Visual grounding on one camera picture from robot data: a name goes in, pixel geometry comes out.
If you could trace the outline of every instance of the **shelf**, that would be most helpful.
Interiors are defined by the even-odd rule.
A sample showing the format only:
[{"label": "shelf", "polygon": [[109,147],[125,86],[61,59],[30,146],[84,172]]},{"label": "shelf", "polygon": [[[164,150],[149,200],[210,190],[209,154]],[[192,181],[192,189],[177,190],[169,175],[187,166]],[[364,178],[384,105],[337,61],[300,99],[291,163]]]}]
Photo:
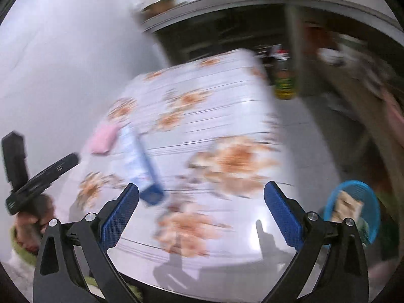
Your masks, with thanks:
[{"label": "shelf", "polygon": [[389,214],[399,221],[399,252],[402,257],[404,255],[404,148],[391,133],[380,99],[341,68],[318,60],[313,62],[313,65],[352,106],[379,149],[397,201],[396,205],[387,204],[385,207]]},{"label": "shelf", "polygon": [[376,28],[404,46],[404,32],[384,0],[197,0],[148,19],[143,28],[153,33],[202,14],[268,4],[305,6],[342,14]]},{"label": "shelf", "polygon": [[219,39],[219,43],[234,43],[234,42],[239,42],[239,41],[244,41],[244,40],[250,40],[250,39],[256,39],[258,37],[268,37],[272,35],[282,35],[284,34],[285,30],[284,29],[271,29],[271,30],[265,30],[265,31],[250,31],[249,34],[244,33],[244,34],[238,34],[238,35],[233,35],[227,38]]}]

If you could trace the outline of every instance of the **floral tablecloth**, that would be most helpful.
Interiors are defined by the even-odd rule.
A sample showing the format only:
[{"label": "floral tablecloth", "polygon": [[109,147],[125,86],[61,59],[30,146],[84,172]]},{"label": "floral tablecloth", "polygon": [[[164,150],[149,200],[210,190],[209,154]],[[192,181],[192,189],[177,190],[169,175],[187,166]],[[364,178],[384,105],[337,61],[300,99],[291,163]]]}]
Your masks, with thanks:
[{"label": "floral tablecloth", "polygon": [[[137,280],[215,301],[262,300],[294,249],[263,199],[275,180],[298,199],[290,151],[262,65],[248,50],[137,76],[103,121],[136,128],[163,200],[140,200],[117,247],[116,268]],[[117,140],[85,147],[58,204],[64,221],[98,212],[131,178]]]}]

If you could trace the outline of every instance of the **tiled floor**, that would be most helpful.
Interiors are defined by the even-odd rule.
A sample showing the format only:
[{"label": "tiled floor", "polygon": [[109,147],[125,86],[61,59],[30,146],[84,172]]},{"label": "tiled floor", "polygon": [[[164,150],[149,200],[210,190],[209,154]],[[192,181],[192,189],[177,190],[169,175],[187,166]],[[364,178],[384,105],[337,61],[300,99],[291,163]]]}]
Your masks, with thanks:
[{"label": "tiled floor", "polygon": [[277,109],[284,126],[284,140],[293,154],[297,190],[301,206],[318,211],[341,182],[330,144],[309,106],[321,105],[321,97],[278,100]]}]

